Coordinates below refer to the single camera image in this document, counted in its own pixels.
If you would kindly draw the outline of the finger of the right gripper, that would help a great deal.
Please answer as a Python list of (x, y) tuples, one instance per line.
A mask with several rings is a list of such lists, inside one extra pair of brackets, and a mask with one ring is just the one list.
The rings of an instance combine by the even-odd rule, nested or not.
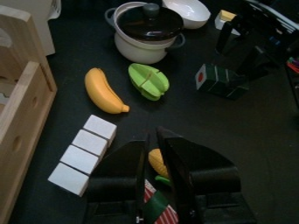
[(237, 68), (237, 74), (242, 75), (248, 81), (261, 78), (266, 75), (268, 62), (265, 51), (258, 46), (254, 46)]
[(216, 44), (216, 48), (214, 48), (217, 54), (222, 53), (222, 49), (224, 49), (225, 44), (228, 42), (232, 28), (233, 28), (232, 23), (225, 22), (222, 27), (221, 27), (220, 33), (218, 33), (218, 40), (217, 40), (217, 44)]

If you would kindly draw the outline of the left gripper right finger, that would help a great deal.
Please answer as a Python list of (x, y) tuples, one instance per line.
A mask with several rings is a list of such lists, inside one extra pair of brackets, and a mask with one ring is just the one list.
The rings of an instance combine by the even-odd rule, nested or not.
[(178, 224), (257, 224), (233, 163), (162, 127), (156, 129), (156, 137)]

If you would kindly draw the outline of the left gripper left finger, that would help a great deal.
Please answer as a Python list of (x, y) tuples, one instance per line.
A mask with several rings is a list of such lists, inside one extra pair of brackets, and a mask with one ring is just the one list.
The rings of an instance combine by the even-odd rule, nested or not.
[(149, 136), (141, 134), (100, 161), (88, 181), (82, 224), (145, 224), (145, 163)]

